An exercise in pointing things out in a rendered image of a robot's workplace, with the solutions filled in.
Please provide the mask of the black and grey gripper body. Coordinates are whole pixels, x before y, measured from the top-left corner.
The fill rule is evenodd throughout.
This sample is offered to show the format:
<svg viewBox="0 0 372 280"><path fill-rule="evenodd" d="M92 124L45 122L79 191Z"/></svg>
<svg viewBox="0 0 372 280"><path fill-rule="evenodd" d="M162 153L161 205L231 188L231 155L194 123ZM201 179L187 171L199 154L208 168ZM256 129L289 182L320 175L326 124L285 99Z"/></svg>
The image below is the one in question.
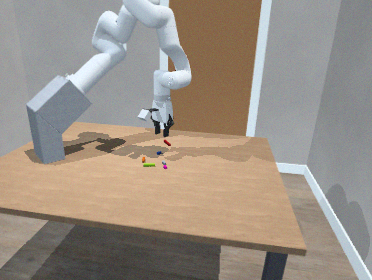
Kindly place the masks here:
<svg viewBox="0 0 372 280"><path fill-rule="evenodd" d="M152 119L161 123L167 123L169 115L173 120L173 107L171 101L160 102L153 100L152 108L159 109L159 111L152 112Z"/></svg>

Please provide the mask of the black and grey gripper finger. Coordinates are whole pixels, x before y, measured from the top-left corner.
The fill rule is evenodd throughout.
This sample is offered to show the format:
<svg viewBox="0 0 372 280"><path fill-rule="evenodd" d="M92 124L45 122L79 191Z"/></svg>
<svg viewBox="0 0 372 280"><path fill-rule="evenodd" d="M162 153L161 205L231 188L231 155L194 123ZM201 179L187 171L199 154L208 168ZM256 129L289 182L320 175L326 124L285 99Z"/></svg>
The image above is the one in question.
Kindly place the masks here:
<svg viewBox="0 0 372 280"><path fill-rule="evenodd" d="M151 119L152 119L152 116L151 116ZM153 120L153 119L152 119L152 121L153 121L154 126L155 126L155 134L159 134L159 133L161 133L161 125L160 125L160 122L155 121L155 120Z"/></svg>
<svg viewBox="0 0 372 280"><path fill-rule="evenodd" d="M169 124L169 122L170 122L170 124ZM169 115L168 122L166 123L167 126L166 126L165 123L163 123L163 124L164 124L163 137L167 137L167 136L169 136L169 128L170 128L172 125L174 125L174 122L173 122L173 120L172 120L172 118L171 118L170 115Z"/></svg>

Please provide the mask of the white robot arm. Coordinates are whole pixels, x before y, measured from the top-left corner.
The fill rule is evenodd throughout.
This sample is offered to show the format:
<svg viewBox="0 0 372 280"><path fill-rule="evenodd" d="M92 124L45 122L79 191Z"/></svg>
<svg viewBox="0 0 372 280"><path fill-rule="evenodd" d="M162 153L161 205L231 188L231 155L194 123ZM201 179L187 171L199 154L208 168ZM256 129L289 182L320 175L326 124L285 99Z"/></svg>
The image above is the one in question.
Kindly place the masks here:
<svg viewBox="0 0 372 280"><path fill-rule="evenodd" d="M114 66L125 59L126 50L121 44L130 39L137 19L149 28L158 27L156 31L160 49L174 63L175 72L154 72L154 100L170 101L170 89L176 90L190 84L191 70L179 43L173 11L159 6L159 0L123 0L118 16L111 11L103 13L92 38L92 46L100 54L91 58L76 74L66 74L66 78L71 79L81 91L87 93Z"/></svg>

